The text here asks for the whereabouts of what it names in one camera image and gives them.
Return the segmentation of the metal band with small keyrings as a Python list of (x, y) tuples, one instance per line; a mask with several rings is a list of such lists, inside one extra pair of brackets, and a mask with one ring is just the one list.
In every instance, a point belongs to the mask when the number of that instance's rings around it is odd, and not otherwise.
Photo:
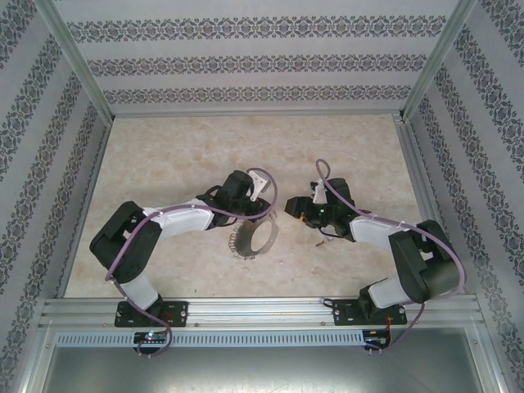
[[(271, 210), (262, 219), (258, 219), (255, 222), (243, 220), (239, 225), (236, 225), (228, 239), (228, 248), (233, 256), (237, 259), (253, 260), (259, 255), (267, 254), (278, 237), (279, 226), (277, 225), (277, 217), (276, 211)], [(264, 224), (270, 225), (268, 238), (260, 247), (254, 247), (252, 240), (255, 233)]]

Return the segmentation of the grey metal sheet panel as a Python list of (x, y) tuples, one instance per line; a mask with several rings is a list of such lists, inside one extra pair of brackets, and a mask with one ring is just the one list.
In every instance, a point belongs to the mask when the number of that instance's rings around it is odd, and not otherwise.
[(482, 393), (465, 356), (349, 347), (56, 350), (43, 393)]

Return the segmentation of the long aluminium table edge rail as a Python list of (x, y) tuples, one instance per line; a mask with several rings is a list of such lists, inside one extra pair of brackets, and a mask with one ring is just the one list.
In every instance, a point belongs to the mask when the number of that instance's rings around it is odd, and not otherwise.
[(115, 114), (118, 119), (137, 118), (182, 118), (182, 117), (243, 117), (243, 116), (309, 116), (309, 115), (392, 115), (401, 118), (401, 110), (377, 109), (377, 110), (349, 110), (349, 109), (316, 109), (316, 110), (239, 110), (239, 111), (165, 111), (165, 112), (129, 112)]

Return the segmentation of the aluminium table side rail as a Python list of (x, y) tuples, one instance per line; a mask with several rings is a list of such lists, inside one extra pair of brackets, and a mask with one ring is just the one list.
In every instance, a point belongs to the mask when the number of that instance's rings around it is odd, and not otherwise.
[(64, 264), (62, 265), (60, 274), (57, 279), (56, 288), (53, 292), (53, 299), (61, 299), (66, 293), (70, 275), (73, 269), (75, 262), (75, 256), (79, 248), (82, 232), (84, 230), (85, 222), (87, 220), (89, 206), (91, 204), (93, 193), (95, 191), (97, 178), (100, 173), (103, 156), (106, 152), (106, 146), (111, 135), (111, 130), (115, 120), (112, 120), (104, 129), (103, 135), (97, 145), (96, 155), (94, 157), (93, 163), (89, 170), (88, 182), (86, 184), (86, 189), (82, 195), (81, 205), (79, 207), (79, 213), (75, 222), (74, 231), (70, 243), (66, 250)]
[(445, 191), (440, 169), (434, 163), (434, 159), (427, 159), (421, 154), (416, 138), (408, 124), (399, 119), (395, 119), (394, 124), (421, 218), (434, 219), (444, 229), (451, 246), (463, 264), (466, 277), (463, 294), (472, 295), (479, 300), (476, 270), (459, 223), (455, 217), (448, 219), (445, 216), (445, 211), (441, 209), (441, 203), (438, 199), (438, 197), (444, 196)]

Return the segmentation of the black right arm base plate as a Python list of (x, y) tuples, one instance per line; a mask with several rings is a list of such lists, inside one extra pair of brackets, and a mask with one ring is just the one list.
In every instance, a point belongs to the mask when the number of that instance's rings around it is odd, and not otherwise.
[(408, 320), (400, 305), (379, 309), (373, 304), (365, 305), (358, 299), (335, 299), (331, 301), (333, 321), (336, 326), (404, 326)]

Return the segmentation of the aluminium mounting rail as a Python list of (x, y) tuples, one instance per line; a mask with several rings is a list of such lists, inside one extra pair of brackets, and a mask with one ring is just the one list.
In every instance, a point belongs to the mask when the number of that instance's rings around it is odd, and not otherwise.
[[(115, 327), (117, 299), (65, 298), (46, 300), (38, 328), (110, 330)], [(283, 330), (333, 328), (332, 310), (318, 297), (188, 298), (187, 330)], [(468, 328), (485, 323), (478, 300), (472, 295), (431, 300), (424, 311), (419, 305), (404, 307), (417, 328)]]

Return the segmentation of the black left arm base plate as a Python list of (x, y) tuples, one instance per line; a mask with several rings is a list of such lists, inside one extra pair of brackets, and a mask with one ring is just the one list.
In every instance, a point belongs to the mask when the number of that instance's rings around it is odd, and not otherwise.
[[(169, 324), (172, 328), (186, 326), (189, 304), (186, 301), (158, 300), (146, 311)], [(137, 311), (127, 301), (121, 301), (115, 313), (114, 325), (117, 328), (161, 327), (162, 324)]]

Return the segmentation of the aluminium frame post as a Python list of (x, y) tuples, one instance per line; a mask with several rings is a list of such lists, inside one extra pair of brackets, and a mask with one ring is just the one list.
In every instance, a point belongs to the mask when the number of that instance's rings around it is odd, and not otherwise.
[(400, 111), (401, 119), (406, 122), (417, 110), (419, 102), (423, 99), (424, 94), (440, 69), (441, 64), (447, 56), (447, 53), (453, 46), (453, 42), (462, 29), (467, 18), (476, 6), (478, 0), (458, 0), (456, 7), (449, 16), (435, 47), (433, 48), (427, 62), (422, 68), (416, 83), (414, 84), (404, 106)]
[(96, 107), (105, 124), (112, 123), (115, 115), (110, 104), (100, 89), (87, 61), (61, 17), (53, 0), (33, 0), (38, 12), (44, 19), (55, 40), (59, 44), (72, 70), (88, 94), (90, 101)]

